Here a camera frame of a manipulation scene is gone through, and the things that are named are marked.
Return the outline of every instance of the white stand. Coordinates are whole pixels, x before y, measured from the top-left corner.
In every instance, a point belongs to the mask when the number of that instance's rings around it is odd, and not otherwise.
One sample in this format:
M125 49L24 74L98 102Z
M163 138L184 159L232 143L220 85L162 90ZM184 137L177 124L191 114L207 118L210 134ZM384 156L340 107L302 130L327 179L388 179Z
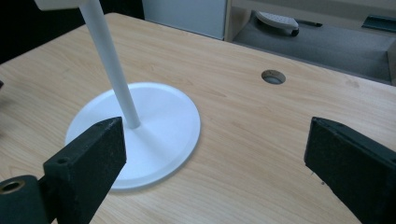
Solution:
M114 91L102 93L78 112L65 142L98 121L122 116L127 124L127 163L112 190L154 184L176 171L195 149L201 130L198 110L186 94L173 87L159 83L127 85L99 1L88 0L79 8Z

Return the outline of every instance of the wooden table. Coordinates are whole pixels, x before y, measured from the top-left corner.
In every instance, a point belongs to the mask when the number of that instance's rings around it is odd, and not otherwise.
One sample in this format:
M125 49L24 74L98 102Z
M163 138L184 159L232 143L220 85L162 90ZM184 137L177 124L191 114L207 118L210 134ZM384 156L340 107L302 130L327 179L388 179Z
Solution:
M202 132L175 175L109 193L92 223L359 223L304 165L310 120L345 123L396 149L394 87L118 14L106 18L128 82L184 91ZM267 69L286 82L264 82ZM85 26L1 64L0 78L1 179L42 176L73 117L110 89Z

